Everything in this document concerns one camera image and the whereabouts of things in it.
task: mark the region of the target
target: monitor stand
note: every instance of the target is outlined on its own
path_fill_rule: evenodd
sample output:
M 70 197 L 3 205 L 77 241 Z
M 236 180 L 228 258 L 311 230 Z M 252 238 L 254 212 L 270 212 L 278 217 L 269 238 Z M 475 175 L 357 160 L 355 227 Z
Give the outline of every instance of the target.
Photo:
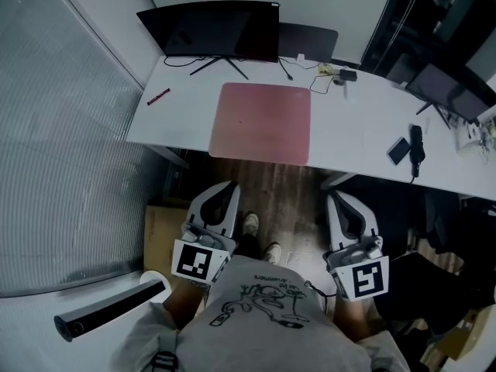
M 419 115 L 420 113 L 422 113 L 424 110 L 426 110 L 430 105 L 434 106 L 434 109 L 438 112 L 438 114 L 441 116 L 441 118 L 443 119 L 444 123 L 446 124 L 446 126 L 448 127 L 449 130 L 451 130 L 451 127 L 450 127 L 450 123 L 448 122 L 448 120 L 446 120 L 446 117 L 444 116 L 443 112 L 441 112 L 441 109 L 439 108 L 439 106 L 436 104 L 436 103 L 431 103 L 431 102 L 426 102 L 425 105 L 422 106 L 422 108 L 417 112 L 416 115 Z
M 245 79 L 249 80 L 249 78 L 229 58 L 226 58 L 226 57 L 216 57 L 214 60 L 211 60 L 210 62 L 204 64 L 202 67 L 200 67 L 196 71 L 192 71 L 189 75 L 192 76 L 193 74 L 198 73 L 201 69 L 205 69 L 207 66 L 210 66 L 211 64 L 214 64 L 215 62 L 217 62 L 218 60 L 221 60 L 221 59 L 227 60 L 227 62 L 232 67 L 234 67 Z

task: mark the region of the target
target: cardboard box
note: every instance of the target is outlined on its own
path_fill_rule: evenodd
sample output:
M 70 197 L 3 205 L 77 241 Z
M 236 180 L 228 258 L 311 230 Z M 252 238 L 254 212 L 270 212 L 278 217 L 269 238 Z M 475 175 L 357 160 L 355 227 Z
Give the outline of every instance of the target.
M 188 207 L 186 209 L 146 207 L 144 270 L 156 270 L 162 273 L 169 280 L 172 288 L 175 286 L 174 281 L 177 280 L 171 273 L 174 241 L 181 238 L 181 224 L 186 221 L 187 214 Z
M 437 349 L 453 360 L 459 360 L 468 354 L 477 345 L 492 307 L 470 310 L 463 320 L 436 344 Z

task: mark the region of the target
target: sneaker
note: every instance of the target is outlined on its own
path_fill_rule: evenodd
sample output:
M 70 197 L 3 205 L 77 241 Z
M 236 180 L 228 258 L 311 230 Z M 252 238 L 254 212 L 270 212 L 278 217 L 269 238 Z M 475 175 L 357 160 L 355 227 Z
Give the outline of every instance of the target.
M 278 264 L 281 260 L 282 248 L 278 243 L 270 244 L 263 255 L 263 260 L 270 264 Z
M 249 212 L 243 221 L 243 234 L 250 234 L 253 237 L 257 237 L 258 233 L 258 216 L 254 212 Z

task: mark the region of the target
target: gray t-shirt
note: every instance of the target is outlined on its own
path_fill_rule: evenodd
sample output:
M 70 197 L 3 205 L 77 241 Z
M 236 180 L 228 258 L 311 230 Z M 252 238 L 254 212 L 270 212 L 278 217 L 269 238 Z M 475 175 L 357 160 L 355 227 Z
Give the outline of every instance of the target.
M 353 343 L 317 297 L 292 270 L 233 257 L 212 286 L 206 309 L 182 331 L 161 305 L 150 304 L 117 354 L 116 367 L 151 370 L 156 352 L 173 351 L 179 370 L 187 372 L 409 370 L 388 332 Z

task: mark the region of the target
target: black device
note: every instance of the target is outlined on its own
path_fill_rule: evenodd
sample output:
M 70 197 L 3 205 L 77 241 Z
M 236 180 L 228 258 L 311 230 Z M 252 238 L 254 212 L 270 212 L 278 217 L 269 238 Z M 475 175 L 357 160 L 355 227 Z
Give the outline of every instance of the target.
M 133 310 L 153 296 L 165 290 L 164 283 L 159 280 L 148 281 L 110 298 L 97 301 L 92 305 L 53 317 L 55 328 L 68 342 L 87 332 L 111 322 L 120 315 Z
M 339 79 L 344 81 L 357 81 L 357 73 L 356 71 L 345 71 L 341 69 L 339 71 Z
M 405 158 L 409 151 L 410 145 L 408 144 L 407 140 L 405 138 L 400 138 L 393 145 L 393 147 L 389 149 L 387 155 L 394 165 L 398 165 L 400 161 Z
M 496 93 L 473 71 L 462 64 L 437 61 L 426 64 L 406 87 L 427 103 L 417 114 L 433 105 L 450 127 L 439 107 L 476 122 L 477 117 L 496 105 Z
M 419 177 L 420 163 L 425 159 L 424 143 L 422 142 L 422 128 L 410 128 L 410 161 L 412 162 L 412 182 Z
M 229 58 L 277 63 L 279 4 L 276 2 L 196 2 L 137 15 L 168 57 L 216 57 L 204 67 L 225 59 L 241 74 Z

